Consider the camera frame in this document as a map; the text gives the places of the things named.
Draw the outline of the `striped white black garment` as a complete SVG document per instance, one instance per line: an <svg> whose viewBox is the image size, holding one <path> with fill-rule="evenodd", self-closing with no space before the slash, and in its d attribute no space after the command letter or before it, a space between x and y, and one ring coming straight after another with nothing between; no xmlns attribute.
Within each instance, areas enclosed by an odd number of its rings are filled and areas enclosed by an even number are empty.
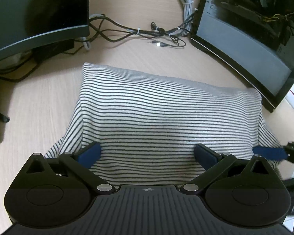
<svg viewBox="0 0 294 235"><path fill-rule="evenodd" d="M194 148L250 159L256 146L279 147L255 89L86 63L65 135L45 154L57 158L101 147L90 171L114 186L182 185L202 174Z"/></svg>

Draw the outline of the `black computer tower case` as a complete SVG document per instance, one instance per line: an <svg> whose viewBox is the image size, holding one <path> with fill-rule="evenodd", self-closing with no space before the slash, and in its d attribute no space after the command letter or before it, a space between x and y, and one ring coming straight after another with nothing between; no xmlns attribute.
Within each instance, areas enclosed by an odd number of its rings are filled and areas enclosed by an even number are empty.
<svg viewBox="0 0 294 235"><path fill-rule="evenodd" d="M294 0L201 0L191 43L233 68L274 111L294 84Z"/></svg>

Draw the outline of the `black computer monitor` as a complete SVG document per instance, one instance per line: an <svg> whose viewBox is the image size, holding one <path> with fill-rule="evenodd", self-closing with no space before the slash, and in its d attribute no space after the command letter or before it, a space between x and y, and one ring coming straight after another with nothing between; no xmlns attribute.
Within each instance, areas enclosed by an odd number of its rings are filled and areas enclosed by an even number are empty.
<svg viewBox="0 0 294 235"><path fill-rule="evenodd" d="M89 0L0 0L0 60L89 32Z"/></svg>

